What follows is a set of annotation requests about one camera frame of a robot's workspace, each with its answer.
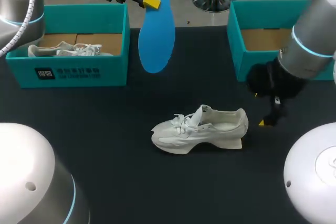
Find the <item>shoe sole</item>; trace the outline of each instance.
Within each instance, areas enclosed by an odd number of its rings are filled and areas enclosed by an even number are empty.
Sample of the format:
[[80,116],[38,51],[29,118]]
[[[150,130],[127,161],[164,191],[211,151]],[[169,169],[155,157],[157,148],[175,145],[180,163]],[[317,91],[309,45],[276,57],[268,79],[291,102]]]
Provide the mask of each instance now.
[[[211,141],[209,142],[215,146],[217,146],[218,148],[221,149],[229,149],[229,150],[239,150],[241,148],[243,148],[243,146],[241,145],[241,139],[234,139],[234,140],[216,140],[216,141]],[[197,144],[189,144],[189,145],[185,145],[179,149],[169,149],[169,148],[164,148],[161,146],[156,145],[154,142],[153,144],[165,151],[165,152],[169,152],[172,154],[179,154],[179,155],[185,155],[188,154]]]

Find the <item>black logo on box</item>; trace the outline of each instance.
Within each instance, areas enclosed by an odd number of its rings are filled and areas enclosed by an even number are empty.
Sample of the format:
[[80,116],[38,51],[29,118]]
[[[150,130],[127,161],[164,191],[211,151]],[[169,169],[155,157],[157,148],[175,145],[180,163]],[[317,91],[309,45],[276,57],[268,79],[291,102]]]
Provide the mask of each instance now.
[[40,80],[54,80],[55,76],[51,68],[35,68],[37,77]]

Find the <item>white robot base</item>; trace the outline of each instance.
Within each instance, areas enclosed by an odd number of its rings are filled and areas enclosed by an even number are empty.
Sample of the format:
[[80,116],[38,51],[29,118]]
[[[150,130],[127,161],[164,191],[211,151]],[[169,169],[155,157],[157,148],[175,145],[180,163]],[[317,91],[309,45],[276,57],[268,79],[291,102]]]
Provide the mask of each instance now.
[[24,125],[0,123],[0,223],[89,224],[86,199],[49,144]]
[[294,207],[312,224],[336,223],[336,123],[303,135],[288,153],[285,187]]

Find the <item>shoe box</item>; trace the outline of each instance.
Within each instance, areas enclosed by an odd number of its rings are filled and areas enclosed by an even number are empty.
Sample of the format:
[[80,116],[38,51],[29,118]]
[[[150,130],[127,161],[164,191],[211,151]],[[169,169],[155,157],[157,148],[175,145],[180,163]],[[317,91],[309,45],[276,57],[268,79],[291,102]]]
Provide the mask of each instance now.
[[69,44],[102,45],[113,56],[28,57],[27,48],[7,54],[21,88],[125,86],[130,24],[126,4],[45,6],[46,31],[39,47]]
[[[238,81],[251,66],[278,57],[309,0],[232,1],[227,36]],[[331,63],[316,80],[333,80]]]

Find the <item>black table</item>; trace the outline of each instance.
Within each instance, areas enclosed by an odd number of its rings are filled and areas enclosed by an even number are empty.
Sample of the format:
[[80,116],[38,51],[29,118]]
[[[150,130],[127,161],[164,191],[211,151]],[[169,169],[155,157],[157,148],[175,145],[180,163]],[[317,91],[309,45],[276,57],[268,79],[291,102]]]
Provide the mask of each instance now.
[[[310,83],[277,127],[259,127],[268,99],[237,83],[225,27],[178,28],[158,74],[141,67],[138,35],[132,30],[124,88],[22,90],[3,57],[0,122],[31,126],[49,140],[86,193],[92,224],[306,223],[288,199],[283,166],[301,135],[336,121],[333,82]],[[243,150],[204,144],[177,156],[152,144],[152,127],[201,104],[246,110]]]

